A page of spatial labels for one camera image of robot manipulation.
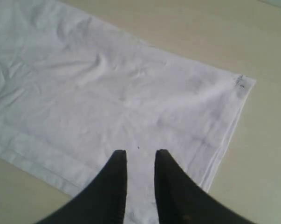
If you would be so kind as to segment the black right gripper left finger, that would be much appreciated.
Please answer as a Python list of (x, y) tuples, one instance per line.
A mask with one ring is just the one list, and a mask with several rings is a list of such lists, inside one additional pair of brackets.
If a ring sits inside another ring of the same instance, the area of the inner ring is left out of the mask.
[(122, 224), (127, 197), (127, 153), (113, 152), (92, 182), (39, 224)]

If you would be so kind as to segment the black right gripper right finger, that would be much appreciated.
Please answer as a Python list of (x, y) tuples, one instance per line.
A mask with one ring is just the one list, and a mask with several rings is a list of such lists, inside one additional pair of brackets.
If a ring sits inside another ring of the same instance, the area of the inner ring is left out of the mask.
[(251, 223), (209, 196), (165, 149), (155, 156), (155, 198), (161, 224)]

